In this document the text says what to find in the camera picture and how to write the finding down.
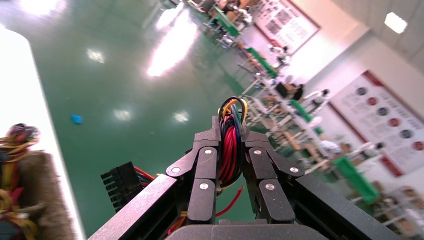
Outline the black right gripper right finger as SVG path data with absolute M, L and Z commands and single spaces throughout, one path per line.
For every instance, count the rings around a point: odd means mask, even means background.
M 263 234 L 273 240 L 397 240 L 399 236 L 326 183 L 242 129 L 242 170 Z

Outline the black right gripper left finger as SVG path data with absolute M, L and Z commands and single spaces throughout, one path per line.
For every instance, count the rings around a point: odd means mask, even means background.
M 211 225 L 216 218 L 221 132 L 217 116 L 196 133 L 191 150 L 148 185 L 128 162 L 101 176 L 115 215 L 93 240 L 162 240 L 186 214 L 187 224 Z

